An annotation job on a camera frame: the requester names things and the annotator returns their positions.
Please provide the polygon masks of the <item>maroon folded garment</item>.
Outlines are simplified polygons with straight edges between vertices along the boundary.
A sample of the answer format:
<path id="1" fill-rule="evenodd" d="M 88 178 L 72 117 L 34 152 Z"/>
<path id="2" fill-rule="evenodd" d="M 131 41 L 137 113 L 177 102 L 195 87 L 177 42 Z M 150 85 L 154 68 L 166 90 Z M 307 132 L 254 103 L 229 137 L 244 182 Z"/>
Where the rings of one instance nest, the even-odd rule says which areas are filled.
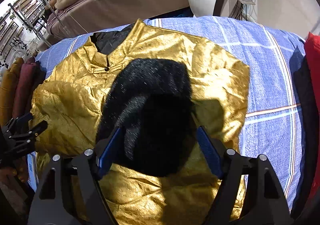
<path id="1" fill-rule="evenodd" d="M 30 57 L 22 64 L 12 110 L 13 118 L 21 117 L 31 109 L 30 97 L 37 69 L 38 65 L 34 57 Z"/>

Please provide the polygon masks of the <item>wall display shelf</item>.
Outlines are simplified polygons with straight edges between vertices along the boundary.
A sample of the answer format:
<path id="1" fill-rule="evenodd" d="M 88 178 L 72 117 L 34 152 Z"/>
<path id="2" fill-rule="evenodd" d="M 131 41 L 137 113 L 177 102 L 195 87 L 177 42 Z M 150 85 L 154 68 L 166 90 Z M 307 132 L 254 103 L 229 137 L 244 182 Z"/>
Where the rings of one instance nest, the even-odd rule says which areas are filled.
<path id="1" fill-rule="evenodd" d="M 45 7 L 43 0 L 8 4 L 8 10 L 1 16 L 1 66 L 8 68 L 16 58 L 26 59 L 39 52 L 47 37 Z"/>

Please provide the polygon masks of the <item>mustard yellow folded garment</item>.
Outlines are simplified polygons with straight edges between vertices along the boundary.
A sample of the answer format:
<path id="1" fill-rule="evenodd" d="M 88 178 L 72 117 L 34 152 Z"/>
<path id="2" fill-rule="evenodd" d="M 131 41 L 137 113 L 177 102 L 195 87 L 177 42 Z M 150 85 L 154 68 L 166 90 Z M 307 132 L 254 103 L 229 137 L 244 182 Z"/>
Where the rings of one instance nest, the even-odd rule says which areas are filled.
<path id="1" fill-rule="evenodd" d="M 16 89 L 23 63 L 23 58 L 18 57 L 4 72 L 1 81 L 1 126 L 4 126 L 12 118 Z"/>

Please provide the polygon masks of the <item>gold brocade jacket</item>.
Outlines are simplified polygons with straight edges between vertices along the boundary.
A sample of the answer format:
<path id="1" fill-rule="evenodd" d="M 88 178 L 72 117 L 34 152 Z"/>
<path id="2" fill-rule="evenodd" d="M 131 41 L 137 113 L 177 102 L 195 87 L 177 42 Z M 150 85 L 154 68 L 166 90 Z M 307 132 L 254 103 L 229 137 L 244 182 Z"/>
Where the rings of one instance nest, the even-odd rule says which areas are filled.
<path id="1" fill-rule="evenodd" d="M 238 148 L 249 66 L 204 38 L 137 21 L 85 44 L 48 70 L 31 103 L 42 175 L 50 157 L 121 137 L 99 184 L 120 224 L 201 224 L 220 182 L 195 139 L 197 124 Z"/>

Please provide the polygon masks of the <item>blue plaid bed sheet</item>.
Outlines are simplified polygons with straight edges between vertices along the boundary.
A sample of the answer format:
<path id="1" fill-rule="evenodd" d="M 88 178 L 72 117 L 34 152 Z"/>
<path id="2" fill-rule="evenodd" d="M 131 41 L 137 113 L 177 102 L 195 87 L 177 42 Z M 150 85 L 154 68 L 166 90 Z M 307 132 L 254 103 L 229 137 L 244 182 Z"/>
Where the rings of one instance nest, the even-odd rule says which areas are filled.
<path id="1" fill-rule="evenodd" d="M 31 100 L 41 175 L 50 156 L 73 156 L 94 145 L 102 105 L 116 75 L 136 58 L 187 66 L 192 99 L 211 135 L 246 156 L 265 154 L 292 207 L 302 177 L 304 128 L 292 79 L 303 40 L 293 33 L 226 17 L 138 20 L 103 55 L 90 35 L 65 39 L 37 56 L 46 72 Z"/>

